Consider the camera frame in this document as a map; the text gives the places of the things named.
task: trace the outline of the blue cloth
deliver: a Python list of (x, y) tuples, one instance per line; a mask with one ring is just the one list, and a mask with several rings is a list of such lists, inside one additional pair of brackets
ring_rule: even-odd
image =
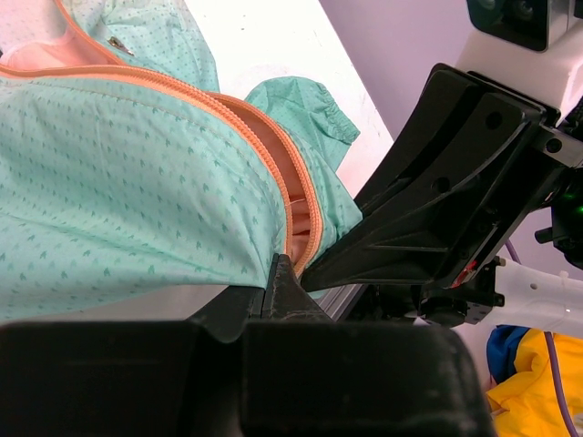
[(500, 325), (490, 334), (486, 345), (486, 357), (490, 374), (496, 384), (506, 381), (517, 370), (514, 360), (517, 357), (518, 344), (529, 328)]

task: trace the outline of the zipper pull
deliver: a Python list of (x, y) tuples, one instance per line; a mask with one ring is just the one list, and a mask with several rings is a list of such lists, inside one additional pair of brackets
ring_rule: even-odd
[(115, 47), (117, 50), (121, 50), (122, 52), (125, 52), (125, 53), (127, 53), (128, 55), (130, 55), (130, 56), (133, 56), (133, 55), (134, 55), (134, 54), (133, 54), (133, 53), (132, 53), (132, 52), (131, 52), (131, 51), (130, 51), (130, 50), (129, 50), (129, 49), (126, 47), (126, 46), (124, 46), (124, 44), (123, 44), (121, 41), (119, 41), (119, 40), (118, 40), (117, 38), (115, 38), (114, 36), (111, 36), (111, 37), (108, 39), (108, 42), (109, 42), (109, 43), (110, 43), (110, 44), (111, 44), (113, 47)]

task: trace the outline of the orange trim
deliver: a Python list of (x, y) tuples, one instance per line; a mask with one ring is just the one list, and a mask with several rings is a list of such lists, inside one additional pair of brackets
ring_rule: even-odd
[(71, 28), (73, 32), (79, 35), (88, 45), (93, 47), (97, 52), (103, 55), (108, 61), (109, 64), (114, 66), (124, 66), (126, 63), (120, 59), (119, 57), (115, 56), (112, 52), (107, 50), (103, 47), (100, 43), (95, 41), (91, 36), (86, 34), (81, 27), (75, 22), (75, 20), (69, 15), (68, 11), (65, 9), (63, 2), (61, 0), (55, 0), (55, 5), (58, 8), (61, 15), (65, 18), (68, 26)]
[(0, 66), (0, 74), (12, 78), (83, 77), (143, 86), (179, 98), (219, 118), (247, 141), (275, 179), (283, 197), (283, 206), (286, 215), (286, 238), (283, 249), (286, 254), (290, 253), (292, 249), (292, 205), (281, 172), (267, 148), (261, 143), (253, 131), (217, 99), (174, 77), (135, 66), (74, 66), (30, 71), (19, 71)]
[(302, 154), (296, 147), (295, 143), (292, 141), (290, 136), (270, 117), (261, 112), (257, 107), (240, 100), (236, 97), (225, 96), (218, 93), (208, 93), (210, 96), (216, 98), (221, 102), (227, 102), (234, 105), (235, 107), (240, 107), (246, 111), (251, 112), (255, 117), (259, 118), (265, 125), (267, 125), (278, 137), (286, 152), (291, 158), (291, 162), (300, 178), (302, 183), (303, 193), (306, 197), (308, 203), (308, 209), (310, 213), (310, 238), (308, 240), (308, 245), (306, 250), (303, 252), (302, 256), (294, 266), (295, 273), (300, 276), (305, 269), (306, 265), (313, 259), (320, 247), (322, 242), (323, 233), (323, 220), (322, 214), (320, 213), (320, 208), (318, 206), (318, 198), (316, 196), (316, 190), (312, 183), (312, 178), (310, 172), (303, 161)]

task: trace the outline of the cable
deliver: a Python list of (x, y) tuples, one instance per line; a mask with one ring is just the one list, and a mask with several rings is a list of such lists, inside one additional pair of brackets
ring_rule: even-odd
[[(514, 246), (512, 245), (512, 242), (510, 242), (510, 240), (506, 242), (506, 248), (510, 253), (510, 258), (514, 262), (522, 264), (520, 262), (520, 258), (518, 257), (517, 251), (514, 249)], [(563, 422), (567, 427), (567, 431), (570, 437), (579, 437), (579, 433), (577, 431), (577, 428), (575, 427), (575, 423), (573, 423), (573, 419), (571, 419), (571, 415), (568, 412), (567, 400), (565, 399), (563, 383), (561, 382), (561, 371), (558, 366), (557, 348), (555, 348), (555, 342), (553, 340), (553, 334), (551, 332), (545, 332), (545, 342), (547, 343), (548, 360), (550, 362), (551, 374), (553, 375), (555, 395), (557, 396), (558, 408), (561, 411)]]

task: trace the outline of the mint green fabric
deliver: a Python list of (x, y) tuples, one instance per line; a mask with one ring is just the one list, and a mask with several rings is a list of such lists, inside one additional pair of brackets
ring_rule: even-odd
[[(212, 55), (178, 0), (66, 4), (104, 41), (116, 23), (122, 40), (126, 27), (136, 65), (218, 89)], [(168, 39), (148, 30), (165, 28)], [(334, 174), (358, 131), (307, 79), (268, 81), (249, 100), (306, 161), (324, 217), (321, 254), (361, 219)], [(0, 114), (0, 319), (168, 285), (267, 284), (285, 239), (281, 192), (217, 118), (145, 87), (80, 78), (0, 79)]]

